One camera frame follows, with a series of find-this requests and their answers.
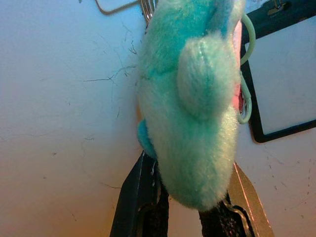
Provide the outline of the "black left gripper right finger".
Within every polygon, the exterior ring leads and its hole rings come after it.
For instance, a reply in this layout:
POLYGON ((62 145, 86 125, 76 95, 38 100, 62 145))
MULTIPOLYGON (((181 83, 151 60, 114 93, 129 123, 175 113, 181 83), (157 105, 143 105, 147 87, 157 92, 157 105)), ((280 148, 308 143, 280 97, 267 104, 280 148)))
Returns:
POLYGON ((274 237, 256 190, 237 163, 224 198, 199 218, 203 237, 274 237))

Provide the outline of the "black framed badge holder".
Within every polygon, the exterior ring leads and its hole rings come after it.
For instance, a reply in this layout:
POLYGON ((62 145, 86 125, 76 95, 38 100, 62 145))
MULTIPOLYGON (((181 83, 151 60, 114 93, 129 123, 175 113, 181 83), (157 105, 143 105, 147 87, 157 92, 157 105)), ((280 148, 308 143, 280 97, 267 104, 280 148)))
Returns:
POLYGON ((257 143, 316 127, 316 0, 268 0, 248 14, 255 48, 242 65, 257 143))

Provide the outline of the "teal plush toy keychain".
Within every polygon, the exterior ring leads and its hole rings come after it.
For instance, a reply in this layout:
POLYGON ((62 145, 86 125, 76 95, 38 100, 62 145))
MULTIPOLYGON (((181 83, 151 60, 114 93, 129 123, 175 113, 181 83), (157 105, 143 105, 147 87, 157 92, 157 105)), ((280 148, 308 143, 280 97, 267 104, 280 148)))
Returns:
POLYGON ((207 211, 226 195, 241 85, 234 32, 245 0, 159 0, 139 58, 139 142, 168 193, 207 211))

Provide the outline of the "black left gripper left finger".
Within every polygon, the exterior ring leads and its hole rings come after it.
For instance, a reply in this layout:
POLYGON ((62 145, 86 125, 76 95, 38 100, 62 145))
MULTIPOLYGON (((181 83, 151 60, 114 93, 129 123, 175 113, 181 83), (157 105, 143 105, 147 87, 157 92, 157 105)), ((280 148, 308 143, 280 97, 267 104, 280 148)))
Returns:
POLYGON ((110 237, 167 237, 168 219, 158 163, 142 152, 121 187, 110 237))

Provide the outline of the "pale green carabiner clip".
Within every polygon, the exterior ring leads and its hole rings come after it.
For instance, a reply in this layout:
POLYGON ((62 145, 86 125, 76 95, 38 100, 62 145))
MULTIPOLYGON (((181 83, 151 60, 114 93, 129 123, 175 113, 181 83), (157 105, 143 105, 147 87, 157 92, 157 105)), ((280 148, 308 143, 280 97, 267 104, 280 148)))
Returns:
POLYGON ((242 72, 240 72, 240 78, 241 78, 241 84, 240 84, 241 93, 240 94, 243 98, 243 106, 242 106, 241 112, 238 113, 237 119, 240 124, 246 124, 249 122, 251 118, 252 100, 251 100, 250 91, 245 82, 242 72))

